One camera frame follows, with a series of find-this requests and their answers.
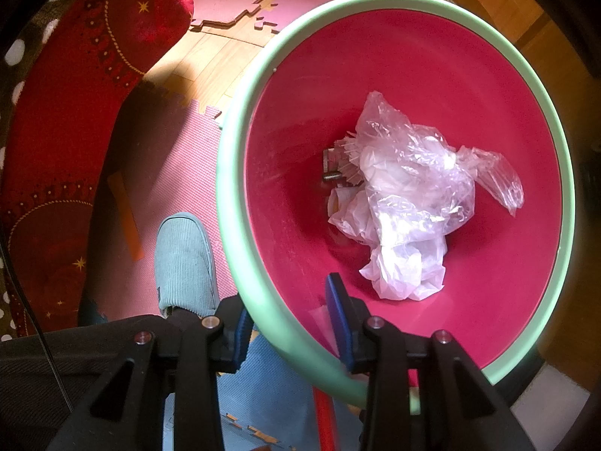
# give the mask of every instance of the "mint green rim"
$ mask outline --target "mint green rim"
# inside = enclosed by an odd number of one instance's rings
[[[526,59],[488,23],[443,0],[334,0],[288,25],[257,55],[245,72],[223,120],[217,156],[217,216],[223,249],[236,287],[263,335],[277,352],[311,384],[330,395],[365,407],[367,385],[352,379],[330,352],[296,320],[272,283],[251,232],[244,188],[244,158],[248,126],[257,100],[272,73],[303,40],[326,25],[360,12],[408,9],[453,20],[486,39],[522,75],[545,115],[560,166],[562,208],[557,257],[545,294],[518,338],[484,374],[497,383],[532,348],[547,324],[566,277],[574,235],[575,191],[566,137],[542,82]]]

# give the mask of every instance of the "trash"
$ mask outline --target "trash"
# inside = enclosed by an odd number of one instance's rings
[[[423,300],[443,287],[444,236],[474,215],[478,182],[515,216],[524,191],[498,153],[449,146],[434,127],[411,124],[381,93],[368,95],[356,133],[334,143],[338,171],[329,222],[371,248],[360,270],[381,298]]]

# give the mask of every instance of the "foam mat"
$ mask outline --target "foam mat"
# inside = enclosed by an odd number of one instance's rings
[[[109,321],[158,314],[154,246],[163,218],[187,211],[207,228],[220,297],[236,292],[217,225],[215,164],[219,111],[180,105],[181,96],[143,83],[122,105],[92,213],[85,296]],[[107,178],[120,172],[144,256],[133,261]]]

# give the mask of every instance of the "star pattern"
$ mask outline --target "star pattern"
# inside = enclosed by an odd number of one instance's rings
[[[83,268],[83,266],[85,266],[85,259],[83,259],[83,256],[80,257],[78,260],[76,260],[76,262],[71,263],[73,266],[76,266],[77,268],[79,268],[79,270],[81,271],[81,269]]]

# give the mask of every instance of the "foot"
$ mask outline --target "foot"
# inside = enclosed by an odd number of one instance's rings
[[[215,261],[202,223],[191,213],[167,217],[159,227],[154,250],[154,279],[159,309],[169,316],[181,307],[205,317],[219,304]]]

